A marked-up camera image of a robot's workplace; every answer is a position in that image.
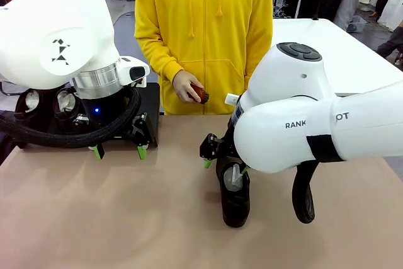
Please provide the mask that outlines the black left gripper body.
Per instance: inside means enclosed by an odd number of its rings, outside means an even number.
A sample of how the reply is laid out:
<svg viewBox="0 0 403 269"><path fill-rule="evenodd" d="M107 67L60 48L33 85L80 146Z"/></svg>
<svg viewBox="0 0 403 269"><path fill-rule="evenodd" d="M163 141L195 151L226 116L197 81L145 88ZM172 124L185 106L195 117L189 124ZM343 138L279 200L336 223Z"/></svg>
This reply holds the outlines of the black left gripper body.
<svg viewBox="0 0 403 269"><path fill-rule="evenodd" d="M95 130L119 120L127 109L124 93L115 93L104 98L78 98L81 111L75 118L75 126L83 130Z"/></svg>

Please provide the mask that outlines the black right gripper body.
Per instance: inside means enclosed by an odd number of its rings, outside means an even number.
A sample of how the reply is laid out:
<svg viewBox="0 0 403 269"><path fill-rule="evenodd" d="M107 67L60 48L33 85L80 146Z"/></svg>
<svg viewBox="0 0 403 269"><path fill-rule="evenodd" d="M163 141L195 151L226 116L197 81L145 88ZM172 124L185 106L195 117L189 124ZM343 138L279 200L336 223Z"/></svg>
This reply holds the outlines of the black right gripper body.
<svg viewBox="0 0 403 269"><path fill-rule="evenodd" d="M218 159L223 157L234 157L239 159L234 144L234 129L230 123L222 138L209 133L203 140L199 148L200 157L203 159Z"/></svg>

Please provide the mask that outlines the person's right hand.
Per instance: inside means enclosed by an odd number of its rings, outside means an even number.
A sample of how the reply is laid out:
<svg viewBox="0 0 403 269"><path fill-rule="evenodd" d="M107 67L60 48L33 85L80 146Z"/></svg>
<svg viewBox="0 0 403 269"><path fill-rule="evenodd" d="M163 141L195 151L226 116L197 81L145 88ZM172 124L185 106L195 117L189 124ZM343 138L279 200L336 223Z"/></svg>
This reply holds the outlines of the person's right hand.
<svg viewBox="0 0 403 269"><path fill-rule="evenodd" d="M185 103L199 103L200 97L191 85L203 87L197 78L189 72L179 71L173 79L173 87L179 99Z"/></svg>

